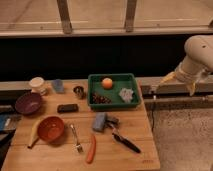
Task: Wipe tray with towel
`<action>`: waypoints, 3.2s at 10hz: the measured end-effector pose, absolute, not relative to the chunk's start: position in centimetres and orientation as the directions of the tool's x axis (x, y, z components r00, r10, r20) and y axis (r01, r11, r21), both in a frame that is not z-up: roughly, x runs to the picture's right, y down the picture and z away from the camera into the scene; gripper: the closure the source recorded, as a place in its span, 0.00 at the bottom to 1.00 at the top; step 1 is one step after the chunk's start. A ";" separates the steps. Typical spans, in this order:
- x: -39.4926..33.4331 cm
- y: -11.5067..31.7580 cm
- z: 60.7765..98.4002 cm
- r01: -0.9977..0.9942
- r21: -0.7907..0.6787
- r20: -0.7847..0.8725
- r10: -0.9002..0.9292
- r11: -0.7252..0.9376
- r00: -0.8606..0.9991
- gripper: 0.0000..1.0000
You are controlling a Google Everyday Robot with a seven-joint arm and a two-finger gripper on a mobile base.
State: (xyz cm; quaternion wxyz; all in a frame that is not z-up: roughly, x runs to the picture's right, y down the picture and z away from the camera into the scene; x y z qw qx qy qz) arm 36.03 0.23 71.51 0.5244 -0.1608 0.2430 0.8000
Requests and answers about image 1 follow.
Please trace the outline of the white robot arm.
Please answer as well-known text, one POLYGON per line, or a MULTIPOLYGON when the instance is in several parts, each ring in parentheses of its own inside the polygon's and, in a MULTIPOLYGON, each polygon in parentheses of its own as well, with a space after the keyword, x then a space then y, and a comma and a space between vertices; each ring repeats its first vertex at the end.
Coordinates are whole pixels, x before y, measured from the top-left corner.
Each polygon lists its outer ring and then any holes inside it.
POLYGON ((213 35, 195 35, 184 44, 185 57, 174 71, 165 75, 156 85, 158 89, 170 81, 183 83, 193 96, 196 84, 213 73, 213 35))

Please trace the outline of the white and yellow gripper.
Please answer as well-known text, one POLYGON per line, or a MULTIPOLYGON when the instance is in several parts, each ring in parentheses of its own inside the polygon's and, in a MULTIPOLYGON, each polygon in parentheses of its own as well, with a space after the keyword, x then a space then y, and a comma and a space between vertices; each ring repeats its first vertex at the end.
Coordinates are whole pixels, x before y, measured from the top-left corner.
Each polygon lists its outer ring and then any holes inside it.
MULTIPOLYGON (((151 87, 151 91, 156 92, 157 89, 159 87, 163 86, 165 83, 174 82, 174 81, 177 81, 177 78, 176 78, 175 72, 172 71, 172 72, 168 73, 166 76, 164 76, 157 85, 153 85, 151 87)), ((186 86, 187 90, 189 91, 189 95, 193 96, 195 93, 196 84, 194 82, 186 83, 185 86, 186 86)))

